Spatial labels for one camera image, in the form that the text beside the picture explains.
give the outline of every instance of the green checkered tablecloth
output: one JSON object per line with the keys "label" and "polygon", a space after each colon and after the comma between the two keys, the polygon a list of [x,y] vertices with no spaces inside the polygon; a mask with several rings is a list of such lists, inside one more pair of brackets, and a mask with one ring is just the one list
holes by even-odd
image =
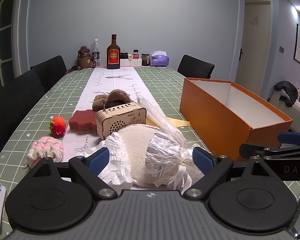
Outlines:
{"label": "green checkered tablecloth", "polygon": [[[166,116],[186,120],[179,111],[184,80],[181,74],[167,67],[136,67],[135,70]],[[23,166],[31,144],[42,136],[50,135],[49,122],[52,118],[61,116],[68,123],[92,71],[93,69],[82,69],[64,76],[41,98],[13,133],[0,154],[0,182],[7,188],[7,195],[28,172],[28,169],[24,169]],[[208,150],[192,127],[179,129],[186,139]],[[300,182],[285,183],[300,200]],[[4,211],[0,239],[11,231]]]}

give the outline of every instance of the sofa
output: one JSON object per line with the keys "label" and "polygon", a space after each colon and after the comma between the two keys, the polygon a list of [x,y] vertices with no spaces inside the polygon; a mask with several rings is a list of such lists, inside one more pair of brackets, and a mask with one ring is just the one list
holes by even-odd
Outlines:
{"label": "sofa", "polygon": [[293,105],[292,107],[287,107],[284,101],[279,100],[280,98],[280,91],[274,91],[270,98],[269,103],[280,111],[284,112],[287,116],[292,119],[292,124],[290,129],[294,132],[300,132],[300,109]]}

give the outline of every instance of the door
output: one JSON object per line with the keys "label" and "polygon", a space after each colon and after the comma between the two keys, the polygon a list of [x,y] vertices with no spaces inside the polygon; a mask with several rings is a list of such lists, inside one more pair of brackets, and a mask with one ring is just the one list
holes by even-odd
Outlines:
{"label": "door", "polygon": [[271,22],[270,2],[245,3],[242,51],[235,83],[259,95],[266,71]]}

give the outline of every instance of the small glass jar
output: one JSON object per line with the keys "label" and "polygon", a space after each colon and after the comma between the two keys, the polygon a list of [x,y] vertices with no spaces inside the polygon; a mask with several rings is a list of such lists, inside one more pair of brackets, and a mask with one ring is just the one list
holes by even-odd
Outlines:
{"label": "small glass jar", "polygon": [[147,53],[142,53],[141,54],[141,59],[142,59],[142,66],[149,66],[149,60],[150,60],[150,55]]}
{"label": "small glass jar", "polygon": [[139,58],[139,50],[138,49],[134,49],[132,55],[133,55],[133,59],[138,59]]}
{"label": "small glass jar", "polygon": [[120,59],[127,59],[128,58],[128,52],[121,52],[120,53]]}

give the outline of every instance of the black jacket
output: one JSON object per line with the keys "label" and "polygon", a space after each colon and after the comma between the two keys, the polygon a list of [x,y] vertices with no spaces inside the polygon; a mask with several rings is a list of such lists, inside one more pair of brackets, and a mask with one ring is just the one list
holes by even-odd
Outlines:
{"label": "black jacket", "polygon": [[290,99],[288,99],[284,96],[280,96],[280,98],[279,98],[279,100],[282,100],[285,102],[287,107],[292,107],[298,99],[298,90],[289,81],[281,81],[281,82],[277,83],[274,86],[274,89],[277,91],[283,89],[287,93],[287,95],[290,97]]}

